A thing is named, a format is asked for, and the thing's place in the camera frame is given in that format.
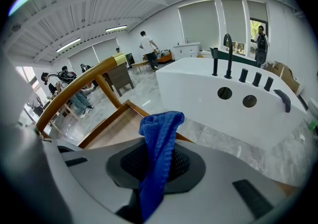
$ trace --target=tap handle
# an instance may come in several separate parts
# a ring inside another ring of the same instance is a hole
[[[271,78],[270,76],[268,77],[267,79],[267,82],[266,82],[266,85],[264,87],[265,90],[269,91],[271,86],[272,86],[272,83],[273,83],[273,78]]]
[[[247,73],[248,73],[247,69],[242,69],[242,72],[240,73],[240,78],[239,78],[240,82],[245,83]]]
[[[213,76],[218,75],[218,48],[213,49]]]
[[[262,74],[259,72],[256,72],[255,78],[254,78],[254,82],[253,85],[258,87],[258,84],[260,82],[260,78],[262,77]]]

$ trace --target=drain hole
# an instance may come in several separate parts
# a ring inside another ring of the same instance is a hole
[[[257,99],[254,95],[248,95],[243,99],[243,105],[248,108],[255,106],[256,103]]]
[[[232,97],[232,91],[230,88],[227,88],[227,87],[221,87],[219,90],[218,90],[218,96],[221,98],[221,99],[229,99]]]

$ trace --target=cardboard box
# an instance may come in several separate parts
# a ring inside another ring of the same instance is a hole
[[[294,93],[297,92],[299,83],[294,80],[292,71],[285,64],[275,61],[268,64],[265,69],[279,76]]]

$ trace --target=black pants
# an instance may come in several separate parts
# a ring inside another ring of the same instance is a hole
[[[150,67],[154,70],[155,66],[158,67],[157,56],[154,52],[146,54]]]
[[[98,87],[98,83],[95,80],[93,80],[92,83],[95,87]]]

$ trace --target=black handle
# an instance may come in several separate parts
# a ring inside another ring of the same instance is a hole
[[[227,74],[224,76],[227,79],[231,79],[231,68],[232,68],[232,56],[233,56],[233,44],[232,44],[232,38],[231,36],[227,33],[224,36],[223,40],[223,45],[227,45],[227,40],[229,41],[229,63],[228,63],[228,70]]]
[[[218,75],[218,48],[213,49],[213,74],[214,76]]]
[[[240,78],[239,78],[240,82],[245,83],[247,73],[248,73],[247,69],[242,69],[242,72],[240,73]]]
[[[253,85],[258,87],[258,84],[260,82],[260,78],[262,77],[262,74],[259,72],[256,72],[255,78],[254,78],[254,82]]]
[[[270,76],[267,79],[266,85],[264,87],[265,90],[269,91],[270,87],[272,86],[274,79],[272,79]]]

